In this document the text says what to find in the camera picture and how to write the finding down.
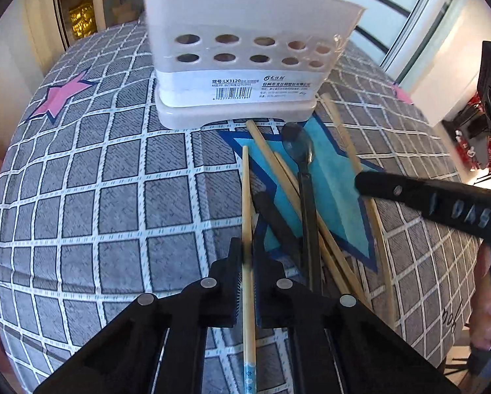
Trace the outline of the person's right hand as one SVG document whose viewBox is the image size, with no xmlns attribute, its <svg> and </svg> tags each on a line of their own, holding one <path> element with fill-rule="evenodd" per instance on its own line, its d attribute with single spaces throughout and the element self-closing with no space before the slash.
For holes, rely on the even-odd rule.
<svg viewBox="0 0 491 394">
<path fill-rule="evenodd" d="M 473 271 L 475 292 L 469 319 L 470 341 L 474 348 L 491 350 L 491 246 L 482 242 Z"/>
</svg>

